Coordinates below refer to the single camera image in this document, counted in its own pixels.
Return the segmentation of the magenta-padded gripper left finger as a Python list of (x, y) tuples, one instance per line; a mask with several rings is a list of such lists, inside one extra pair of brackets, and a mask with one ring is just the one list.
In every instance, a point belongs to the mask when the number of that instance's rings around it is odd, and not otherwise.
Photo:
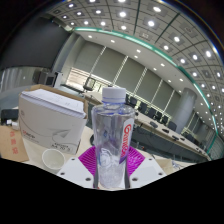
[(84, 188), (97, 188), (97, 160), (92, 146), (79, 157), (71, 157), (57, 175)]

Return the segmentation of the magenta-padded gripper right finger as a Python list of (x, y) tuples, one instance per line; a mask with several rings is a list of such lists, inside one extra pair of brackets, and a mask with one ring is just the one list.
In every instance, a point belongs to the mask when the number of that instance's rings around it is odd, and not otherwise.
[(147, 158), (131, 147), (127, 155), (126, 170), (131, 189), (146, 186), (166, 176), (154, 158)]

